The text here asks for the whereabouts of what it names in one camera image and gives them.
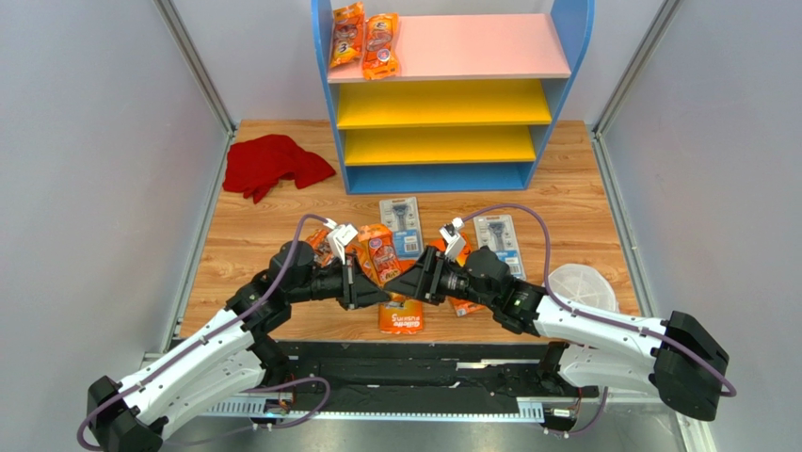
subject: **red cloth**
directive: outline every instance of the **red cloth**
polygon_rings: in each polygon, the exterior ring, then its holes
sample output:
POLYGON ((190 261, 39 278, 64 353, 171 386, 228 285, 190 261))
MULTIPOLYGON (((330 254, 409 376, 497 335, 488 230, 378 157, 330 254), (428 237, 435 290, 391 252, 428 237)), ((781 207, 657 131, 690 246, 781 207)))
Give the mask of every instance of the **red cloth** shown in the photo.
POLYGON ((316 153, 304 151, 286 135, 267 135, 232 145, 223 189, 253 197, 257 203, 279 179, 295 179, 306 188, 335 174, 334 168, 316 153))

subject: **yellow shelf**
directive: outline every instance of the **yellow shelf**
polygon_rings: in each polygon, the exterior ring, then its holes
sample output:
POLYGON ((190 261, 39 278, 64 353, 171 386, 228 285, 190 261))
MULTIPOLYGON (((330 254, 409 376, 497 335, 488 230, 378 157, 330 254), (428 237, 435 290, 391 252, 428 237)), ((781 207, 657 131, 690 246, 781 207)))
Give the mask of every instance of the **yellow shelf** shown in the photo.
POLYGON ((534 160, 535 148, 525 125, 362 129, 345 133, 348 166, 534 160))
POLYGON ((539 80, 382 81, 340 86, 337 127, 548 124, 539 80))

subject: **metal frame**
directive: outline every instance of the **metal frame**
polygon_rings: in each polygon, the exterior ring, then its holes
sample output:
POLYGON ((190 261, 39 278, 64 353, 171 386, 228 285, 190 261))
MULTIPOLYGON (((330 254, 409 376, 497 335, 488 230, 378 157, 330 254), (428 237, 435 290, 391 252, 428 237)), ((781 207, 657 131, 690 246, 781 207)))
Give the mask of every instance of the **metal frame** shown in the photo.
POLYGON ((215 177, 214 184, 210 187, 209 193, 206 197, 206 211, 203 213, 203 221, 195 233, 194 246, 192 247, 192 254, 190 254, 189 261, 187 261, 186 268, 182 275, 181 292, 178 296, 178 304, 176 305, 173 316, 170 319, 169 328, 165 336, 162 338, 161 347, 159 351, 167 353, 170 349, 173 339, 178 338, 181 331, 181 325, 184 322, 184 313, 186 306, 189 304, 189 294, 192 291, 192 284, 195 283, 195 276, 198 274, 198 266, 201 264, 201 256, 203 254, 203 246, 206 244, 206 236, 209 234, 209 228, 212 225, 212 217, 215 215, 215 208, 217 207, 217 199, 220 196, 220 190, 223 187, 223 177, 226 173, 226 155, 236 139, 236 135, 229 135, 228 142, 226 143, 225 152, 220 156, 220 164, 217 167, 217 176, 215 177))
POLYGON ((189 293, 192 290, 192 284, 195 281, 195 275, 198 272, 198 265, 201 262, 201 254, 203 253, 203 245, 205 244, 206 236, 209 233, 209 226, 212 224, 212 216, 215 213, 217 198, 222 187, 223 176, 226 169, 226 155, 228 154, 228 151, 235 139, 236 124, 229 115, 226 106, 223 104, 215 85, 212 83, 209 73, 203 66, 201 57, 198 55, 198 51, 196 50, 195 45, 192 43, 189 33, 186 31, 184 21, 182 21, 181 15, 178 13, 178 9, 176 9, 172 0, 153 0, 153 4, 162 15, 165 25, 175 39, 176 45, 178 45, 179 50, 184 56, 186 64, 189 66, 189 70, 192 72, 195 80, 198 82, 198 86, 203 93, 203 96, 206 97, 209 107, 217 117, 220 126, 228 135, 226 146, 222 150, 223 152, 220 154, 220 162, 217 167, 215 182, 210 187, 209 193, 206 197, 206 211, 203 214, 203 221, 201 222, 199 229, 195 232, 192 254, 187 261, 186 268, 184 269, 182 275, 183 284, 181 287, 181 292, 179 293, 175 310, 170 317, 167 333, 162 338, 161 347, 159 348, 159 351, 167 352, 172 339, 178 335, 181 324, 184 320, 184 312, 186 311, 186 305, 189 302, 189 293))
MULTIPOLYGON (((211 417, 259 417, 264 419, 293 420, 307 412, 293 410, 281 415, 265 412, 264 406, 275 400, 271 395, 235 395, 216 404, 201 416, 211 417)), ((414 421, 414 422, 513 422, 535 424, 544 422, 543 404, 533 397, 518 397, 518 413, 505 414, 470 414, 453 413, 420 413, 420 412, 320 412, 315 419, 332 419, 347 421, 414 421)))
MULTIPOLYGON (((610 164, 609 153, 604 141, 604 134, 614 123, 618 112, 626 101, 630 88, 646 67, 651 55, 659 45, 660 39, 670 26, 671 20, 674 18, 681 4, 682 0, 665 0, 660 6, 660 9, 650 25, 649 31, 646 36, 644 36, 643 40, 641 40, 629 66, 621 76, 621 80, 618 82, 615 91, 613 91, 613 95, 604 107, 599 120, 588 130, 592 139, 593 153, 599 165, 604 191, 607 193, 607 199, 610 202, 610 210, 613 213, 613 221, 618 231, 618 239, 621 242, 624 259, 627 262, 627 268, 630 272, 630 279, 633 283, 635 296, 637 297, 641 314, 645 316, 655 315, 657 309, 651 297, 649 283, 645 278, 642 260, 637 248, 637 243, 634 239, 629 216, 627 215, 620 190, 618 189, 618 181, 616 180, 615 172, 610 164)), ((628 398, 626 395, 616 395, 611 397, 610 401, 632 402, 630 398, 632 397, 628 398)), ((661 403, 659 399, 651 397, 643 397, 642 402, 661 403)), ((715 441, 710 432, 709 424, 691 419, 679 413, 677 413, 677 423, 680 426, 680 434, 682 435, 686 450, 689 452, 714 452, 716 450, 715 441)))
POLYGON ((613 95, 610 97, 610 100, 607 101, 604 110, 601 111, 599 120, 594 124, 594 135, 603 136, 604 132, 610 127, 610 123, 620 110, 630 86, 649 61, 651 54, 654 53, 654 49, 656 49, 657 45, 660 43, 660 38, 665 34, 668 26, 671 24, 671 19, 674 18, 674 14, 681 4, 682 0, 665 0, 660 6, 660 9, 658 9, 654 20, 651 21, 649 30, 646 32, 646 36, 640 41, 640 45, 638 45, 633 59, 630 60, 629 66, 621 76, 616 90, 613 91, 613 95))
POLYGON ((153 0, 153 3, 161 13, 162 19, 164 19, 165 24, 175 39, 176 44, 178 44, 178 48, 184 55, 186 64, 189 65, 189 69, 195 76, 195 80, 198 82, 200 90, 202 90, 203 95, 206 96, 206 100, 209 102, 212 112, 215 113, 217 120, 220 121, 220 125, 223 127, 226 133, 229 134, 229 137, 231 137, 234 130, 236 130, 236 123, 234 123, 231 115, 229 115, 226 106, 223 104, 223 101, 220 98, 220 94, 217 92, 215 85, 212 83, 212 78, 209 77, 209 73, 203 66, 201 57, 198 55, 198 51, 195 49, 195 44, 193 44, 192 40, 189 38, 189 33, 186 31, 184 21, 181 20, 181 15, 179 15, 178 9, 176 9, 175 5, 172 3, 172 0, 153 0))
MULTIPOLYGON (((181 17, 176 7, 174 6, 172 0, 153 0, 153 2, 159 9, 165 21, 165 24, 168 26, 170 32, 175 38, 176 43, 178 44, 182 54, 184 55, 184 58, 187 61, 187 64, 190 67, 190 70, 195 76, 201 90, 203 91, 203 94, 206 96, 209 102, 209 106, 212 108, 213 112, 217 116, 220 125, 229 135, 229 140, 226 146, 226 152, 223 153, 221 156, 220 165, 217 170, 217 177, 215 179, 214 185, 210 189, 207 198, 207 209, 203 217, 203 222, 196 233, 195 247, 192 251, 192 255, 189 259, 187 267, 184 270, 184 284, 182 286, 182 290, 178 299, 178 305, 175 315, 171 319, 170 323, 171 328, 169 329, 169 332, 166 335, 164 342, 162 344, 161 351, 165 352, 168 350, 172 340, 177 336, 183 320, 184 311, 186 310, 186 306, 189 300, 189 294, 192 288, 192 284, 195 281, 195 275, 197 273, 198 266, 200 264, 203 245, 205 243, 205 239, 208 234, 209 227, 211 225, 212 216, 217 206, 217 198, 219 195, 219 191, 221 189, 222 178, 225 173, 225 164, 226 164, 225 155, 227 154, 228 149, 234 142, 236 124, 233 122, 231 116, 226 110, 226 107, 223 104, 222 100, 220 99, 219 93, 215 89, 215 86, 212 83, 212 80, 208 72, 205 70, 201 62, 201 59, 198 56, 198 53, 195 49, 195 46, 192 43, 192 40, 190 39, 184 27, 184 23, 181 20, 181 17)), ((624 257, 627 262, 627 267, 630 272, 631 279, 633 281, 634 292, 638 299, 641 313, 642 315, 646 316, 654 315, 656 309, 652 304, 652 297, 650 296, 650 288, 644 277, 644 270, 641 264, 641 259, 639 256, 639 252, 637 250, 636 243, 634 241, 633 231, 632 228, 630 227, 629 218, 627 216, 623 200, 620 196, 615 173, 610 165, 609 155, 604 142, 604 133, 609 129, 609 127, 615 120, 617 113, 621 109, 626 99, 630 87, 635 82, 637 76, 640 74, 642 69, 648 63, 650 56, 652 55, 657 45, 659 44, 660 38, 665 34, 668 26, 670 25, 671 19, 673 18, 675 12, 677 11, 681 3, 682 0, 665 0, 664 3, 661 5, 660 9, 658 10, 658 13, 656 14, 650 26, 649 31, 647 32, 644 39, 641 41, 627 70, 621 77, 621 80, 619 81, 613 95, 611 96, 603 112, 601 113, 599 121, 596 122, 592 126, 592 128, 589 128, 588 130, 588 132, 592 137, 593 151, 597 160, 597 164, 599 165, 604 189, 605 192, 607 193, 608 201, 610 202, 610 208, 613 213, 613 220, 616 224, 616 229, 618 231, 618 238, 620 240, 621 247, 624 252, 624 257)), ((146 353, 144 357, 144 363, 149 362, 158 356, 160 356, 159 353, 146 353)), ((652 396, 629 394, 626 392, 619 392, 619 391, 611 392, 611 397, 609 402, 611 404, 662 403, 659 399, 652 396)), ((218 416, 243 415, 243 413, 241 412, 228 412, 229 409, 222 404, 221 407, 222 408, 220 410, 212 410, 212 412, 208 414, 218 415, 218 416)), ((364 414, 368 415, 369 418, 374 417, 370 415, 372 413, 364 413, 364 414)), ((487 422, 486 419, 470 419, 470 420, 484 420, 487 422)), ((682 434, 683 441, 688 451, 691 452, 711 451, 711 450, 715 451, 715 444, 708 424, 687 418, 681 414, 677 414, 677 421, 680 426, 680 431, 682 434)))

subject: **white mesh container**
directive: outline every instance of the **white mesh container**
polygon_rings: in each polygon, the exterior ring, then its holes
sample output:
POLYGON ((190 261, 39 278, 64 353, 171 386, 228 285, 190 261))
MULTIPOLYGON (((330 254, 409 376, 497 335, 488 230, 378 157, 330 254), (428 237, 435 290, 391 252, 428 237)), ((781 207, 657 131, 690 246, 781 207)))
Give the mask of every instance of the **white mesh container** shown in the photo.
POLYGON ((549 275, 549 284, 561 299, 572 299, 585 306, 618 312, 613 287, 592 266, 565 264, 549 275))

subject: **shelf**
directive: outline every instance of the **shelf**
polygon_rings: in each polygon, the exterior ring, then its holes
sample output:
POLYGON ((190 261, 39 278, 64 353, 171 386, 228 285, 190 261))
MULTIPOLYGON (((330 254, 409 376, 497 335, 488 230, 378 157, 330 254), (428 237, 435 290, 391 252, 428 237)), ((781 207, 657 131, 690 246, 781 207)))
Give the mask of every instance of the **shelf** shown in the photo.
POLYGON ((548 124, 539 80, 359 83, 340 87, 337 127, 548 124))
MULTIPOLYGON (((549 14, 401 17, 395 53, 401 73, 387 81, 570 77, 549 14)), ((328 79, 365 82, 359 63, 328 79)))
POLYGON ((525 125, 345 132, 347 166, 534 160, 535 148, 525 125))
POLYGON ((351 194, 522 190, 533 163, 350 167, 351 194))

